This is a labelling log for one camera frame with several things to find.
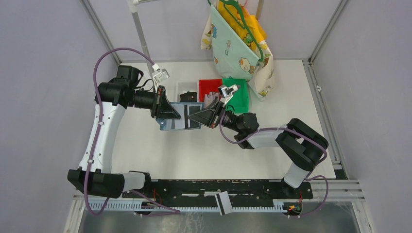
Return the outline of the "black card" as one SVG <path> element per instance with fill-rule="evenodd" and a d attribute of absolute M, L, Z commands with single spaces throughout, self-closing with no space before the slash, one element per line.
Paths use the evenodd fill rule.
<path fill-rule="evenodd" d="M 185 130 L 200 129 L 201 124 L 189 119 L 189 115 L 197 113 L 203 109 L 204 104 L 202 102 L 197 103 L 186 103 L 184 105 L 184 123 Z"/>

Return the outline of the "white magnetic stripe card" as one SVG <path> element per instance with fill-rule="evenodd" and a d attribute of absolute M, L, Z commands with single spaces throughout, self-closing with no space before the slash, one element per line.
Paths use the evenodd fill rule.
<path fill-rule="evenodd" d="M 232 203 L 227 191 L 215 194 L 218 210 L 221 216 L 234 212 Z"/>

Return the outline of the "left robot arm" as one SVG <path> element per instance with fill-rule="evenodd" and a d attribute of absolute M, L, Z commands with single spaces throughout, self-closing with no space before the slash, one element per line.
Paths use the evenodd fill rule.
<path fill-rule="evenodd" d="M 95 97 L 95 118 L 89 142 L 77 169 L 68 171 L 68 181 L 84 195 L 119 198 L 134 190 L 141 198 L 151 195 L 153 185 L 148 172 L 112 172 L 112 155 L 120 122 L 128 107 L 147 109 L 154 119 L 180 119 L 172 107 L 166 89 L 159 83 L 169 74 L 157 64 L 154 69 L 154 90 L 137 87 L 143 72 L 132 66 L 118 67 L 115 78 L 98 85 Z"/>

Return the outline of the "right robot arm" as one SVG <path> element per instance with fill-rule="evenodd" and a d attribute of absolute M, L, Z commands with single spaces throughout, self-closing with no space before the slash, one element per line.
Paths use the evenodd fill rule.
<path fill-rule="evenodd" d="M 245 150 L 279 147 L 292 161 L 283 178 L 281 193 L 293 198 L 300 192 L 300 185 L 326 159 L 328 141 L 298 118 L 280 127 L 261 128 L 255 113 L 236 115 L 215 100 L 205 109 L 192 113 L 189 120 L 220 130 L 228 128 L 237 134 L 228 142 Z"/>

